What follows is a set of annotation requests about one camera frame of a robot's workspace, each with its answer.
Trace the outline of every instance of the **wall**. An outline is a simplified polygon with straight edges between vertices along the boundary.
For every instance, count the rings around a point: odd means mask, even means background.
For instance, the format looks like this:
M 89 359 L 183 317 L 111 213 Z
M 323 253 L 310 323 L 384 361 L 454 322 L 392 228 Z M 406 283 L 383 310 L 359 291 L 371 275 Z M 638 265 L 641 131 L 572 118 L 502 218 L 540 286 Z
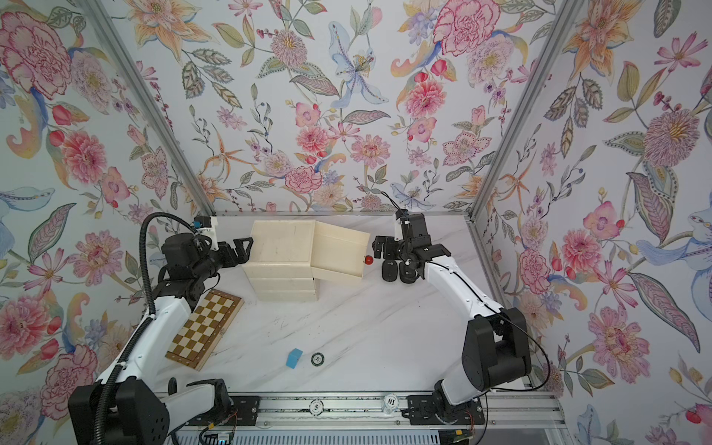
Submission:
M 70 3 L 0 1 L 0 444 L 74 441 L 68 396 L 140 319 L 140 222 L 158 209 L 191 214 L 133 94 Z M 152 275 L 174 231 L 151 225 Z
M 477 218 L 582 445 L 712 443 L 711 14 L 589 0 Z
M 464 211 L 555 0 L 104 1 L 215 208 Z

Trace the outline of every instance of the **white marble tabletop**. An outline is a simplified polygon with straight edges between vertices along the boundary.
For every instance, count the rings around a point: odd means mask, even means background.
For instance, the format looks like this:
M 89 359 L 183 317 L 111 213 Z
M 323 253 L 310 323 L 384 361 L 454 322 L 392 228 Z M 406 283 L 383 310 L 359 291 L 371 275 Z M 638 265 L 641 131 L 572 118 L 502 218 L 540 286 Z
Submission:
M 316 217 L 368 232 L 371 241 L 392 236 L 393 218 Z M 249 236 L 256 219 L 265 217 L 219 217 L 218 239 Z M 428 216 L 426 222 L 433 244 L 447 247 L 462 271 L 489 293 L 463 216 Z M 423 280 L 383 281 L 380 260 L 365 266 L 359 286 L 320 281 L 319 301 L 312 303 L 257 300 L 239 266 L 223 269 L 216 288 L 244 298 L 244 306 L 200 372 L 166 359 L 154 391 L 164 392 L 170 377 L 179 387 L 222 378 L 231 392 L 428 391 L 462 353 L 466 321 Z M 304 354 L 293 370 L 285 363 L 294 348 Z M 320 367 L 310 362 L 314 352 L 324 354 Z

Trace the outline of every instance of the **wooden chessboard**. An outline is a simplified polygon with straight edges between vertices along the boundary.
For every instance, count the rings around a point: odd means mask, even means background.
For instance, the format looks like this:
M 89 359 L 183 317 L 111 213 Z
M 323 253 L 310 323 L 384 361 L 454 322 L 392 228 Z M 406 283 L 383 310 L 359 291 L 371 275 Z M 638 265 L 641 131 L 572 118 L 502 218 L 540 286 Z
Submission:
M 166 357 L 199 371 L 243 304 L 240 297 L 211 290 L 173 337 Z

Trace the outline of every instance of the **plastic drawer unit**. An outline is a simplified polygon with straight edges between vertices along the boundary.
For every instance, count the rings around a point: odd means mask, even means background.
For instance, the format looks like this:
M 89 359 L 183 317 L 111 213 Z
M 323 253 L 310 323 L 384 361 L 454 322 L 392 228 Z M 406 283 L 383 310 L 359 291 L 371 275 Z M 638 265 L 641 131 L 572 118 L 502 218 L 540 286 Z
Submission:
M 358 284 L 370 235 L 314 220 L 260 220 L 242 268 L 264 301 L 317 300 L 317 279 Z

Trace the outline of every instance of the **blue flower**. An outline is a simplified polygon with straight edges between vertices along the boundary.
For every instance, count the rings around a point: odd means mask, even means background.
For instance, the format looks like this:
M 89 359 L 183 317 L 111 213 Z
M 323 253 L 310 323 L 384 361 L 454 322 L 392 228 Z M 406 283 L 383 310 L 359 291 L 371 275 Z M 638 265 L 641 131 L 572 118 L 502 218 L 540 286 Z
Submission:
M 348 31 L 339 23 L 333 21 L 329 23 L 329 32 L 331 32 L 329 54 L 337 65 L 336 76 L 346 82 L 346 91 L 340 99 L 331 102 L 331 107 L 346 108 L 351 102 L 351 95 L 353 93 L 361 93 L 363 98 L 372 104 L 388 102 L 388 99 L 381 96 L 381 92 L 378 88 L 367 84 L 366 81 L 363 80 L 363 76 L 368 76 L 368 73 L 373 69 L 373 64 L 376 61 L 373 49 L 368 48 L 365 54 L 357 54 L 354 56 L 354 63 L 351 63 L 348 55 L 351 38 Z
M 86 331 L 84 338 L 87 341 L 87 345 L 92 349 L 96 349 L 101 343 L 101 338 L 106 335 L 107 323 L 102 320 L 89 320 L 89 326 L 85 326 L 84 330 Z
M 324 184 L 336 184 L 339 182 L 339 174 L 336 170 L 329 170 L 323 177 Z

